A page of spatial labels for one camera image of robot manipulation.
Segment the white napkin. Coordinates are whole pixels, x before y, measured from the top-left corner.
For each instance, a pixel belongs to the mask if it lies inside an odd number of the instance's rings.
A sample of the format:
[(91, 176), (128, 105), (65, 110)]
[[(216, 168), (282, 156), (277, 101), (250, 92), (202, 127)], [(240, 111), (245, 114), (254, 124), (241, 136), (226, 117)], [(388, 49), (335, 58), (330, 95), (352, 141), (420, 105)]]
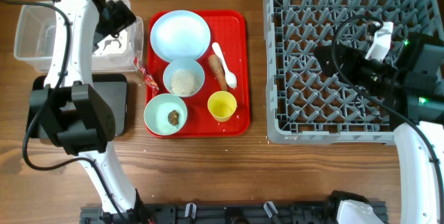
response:
[(128, 31), (123, 30), (119, 33), (118, 37), (111, 35), (101, 40), (97, 44), (97, 49), (93, 52), (94, 56), (122, 54), (126, 51), (128, 45)]

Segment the large white plate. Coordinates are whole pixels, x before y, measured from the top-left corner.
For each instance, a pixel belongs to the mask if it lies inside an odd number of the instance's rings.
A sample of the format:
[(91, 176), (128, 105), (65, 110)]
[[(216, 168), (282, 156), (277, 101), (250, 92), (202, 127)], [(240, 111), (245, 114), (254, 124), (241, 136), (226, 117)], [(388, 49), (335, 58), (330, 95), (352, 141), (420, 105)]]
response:
[(165, 62), (199, 59), (208, 49), (211, 31), (208, 23), (188, 10), (174, 10), (155, 21), (150, 32), (154, 53)]

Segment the red snack wrapper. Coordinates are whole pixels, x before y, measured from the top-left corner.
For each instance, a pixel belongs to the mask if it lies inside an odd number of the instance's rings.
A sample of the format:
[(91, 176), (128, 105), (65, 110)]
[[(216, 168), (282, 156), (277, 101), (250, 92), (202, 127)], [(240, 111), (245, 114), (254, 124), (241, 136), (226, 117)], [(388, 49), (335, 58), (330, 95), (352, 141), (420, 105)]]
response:
[(148, 69), (143, 65), (142, 61), (139, 60), (137, 57), (134, 59), (134, 65), (139, 70), (142, 75), (144, 82), (148, 85), (148, 87), (151, 89), (151, 95), (152, 97), (155, 97), (159, 93), (159, 87), (157, 83), (155, 82), (152, 75), (149, 74)]

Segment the light blue rice bowl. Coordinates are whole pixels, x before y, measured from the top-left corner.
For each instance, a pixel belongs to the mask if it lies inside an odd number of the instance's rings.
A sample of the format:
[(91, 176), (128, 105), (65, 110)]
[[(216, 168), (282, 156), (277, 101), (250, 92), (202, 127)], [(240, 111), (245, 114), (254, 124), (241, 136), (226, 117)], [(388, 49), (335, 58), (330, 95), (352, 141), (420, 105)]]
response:
[(197, 61), (180, 59), (166, 66), (162, 78), (169, 93), (179, 97), (191, 97), (203, 87), (205, 72)]

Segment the mint green bowl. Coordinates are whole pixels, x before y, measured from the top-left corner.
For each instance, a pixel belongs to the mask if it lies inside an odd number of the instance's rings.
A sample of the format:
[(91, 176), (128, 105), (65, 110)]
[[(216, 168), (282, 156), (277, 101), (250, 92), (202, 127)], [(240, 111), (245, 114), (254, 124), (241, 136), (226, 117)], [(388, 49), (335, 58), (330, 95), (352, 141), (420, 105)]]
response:
[[(169, 122), (169, 115), (177, 112), (177, 124)], [(144, 110), (146, 127), (154, 134), (167, 136), (176, 134), (185, 125), (188, 117), (188, 109), (185, 102), (174, 94), (159, 94), (152, 98)]]

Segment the brown food scrap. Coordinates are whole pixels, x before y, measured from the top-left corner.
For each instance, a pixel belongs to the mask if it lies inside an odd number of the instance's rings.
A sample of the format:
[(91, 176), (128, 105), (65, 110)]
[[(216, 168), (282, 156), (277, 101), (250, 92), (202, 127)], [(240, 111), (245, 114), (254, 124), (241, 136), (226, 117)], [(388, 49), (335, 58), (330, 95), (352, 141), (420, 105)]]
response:
[(176, 110), (172, 110), (169, 114), (168, 114), (168, 122), (172, 125), (172, 126), (176, 126), (179, 124), (179, 112)]

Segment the yellow plastic cup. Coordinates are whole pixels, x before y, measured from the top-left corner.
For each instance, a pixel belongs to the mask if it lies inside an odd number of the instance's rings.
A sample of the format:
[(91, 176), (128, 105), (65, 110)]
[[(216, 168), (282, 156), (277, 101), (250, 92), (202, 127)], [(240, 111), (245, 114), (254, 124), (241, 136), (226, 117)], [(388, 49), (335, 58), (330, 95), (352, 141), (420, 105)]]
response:
[(217, 121), (226, 122), (235, 113), (237, 100), (230, 92), (214, 92), (208, 98), (207, 109)]

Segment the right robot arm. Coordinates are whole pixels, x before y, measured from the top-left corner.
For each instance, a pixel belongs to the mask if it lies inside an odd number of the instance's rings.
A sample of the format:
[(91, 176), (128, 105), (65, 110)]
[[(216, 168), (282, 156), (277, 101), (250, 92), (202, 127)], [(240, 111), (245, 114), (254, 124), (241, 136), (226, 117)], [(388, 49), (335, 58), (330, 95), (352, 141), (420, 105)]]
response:
[(384, 98), (400, 160), (402, 223), (442, 223), (443, 95), (436, 80), (443, 41), (409, 34), (395, 66), (342, 44), (317, 47), (314, 56), (326, 76)]

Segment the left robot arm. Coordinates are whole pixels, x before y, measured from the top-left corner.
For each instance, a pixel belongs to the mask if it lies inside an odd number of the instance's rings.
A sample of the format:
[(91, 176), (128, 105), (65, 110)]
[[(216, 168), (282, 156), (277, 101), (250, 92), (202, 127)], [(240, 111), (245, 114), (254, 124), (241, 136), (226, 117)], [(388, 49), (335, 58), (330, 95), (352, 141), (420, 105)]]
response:
[(148, 223), (150, 214), (123, 172), (114, 149), (116, 120), (95, 90), (92, 54), (97, 44), (135, 22), (122, 1), (52, 0), (57, 16), (51, 68), (31, 93), (34, 114), (24, 142), (41, 127), (54, 146), (72, 155), (95, 186), (104, 223)]

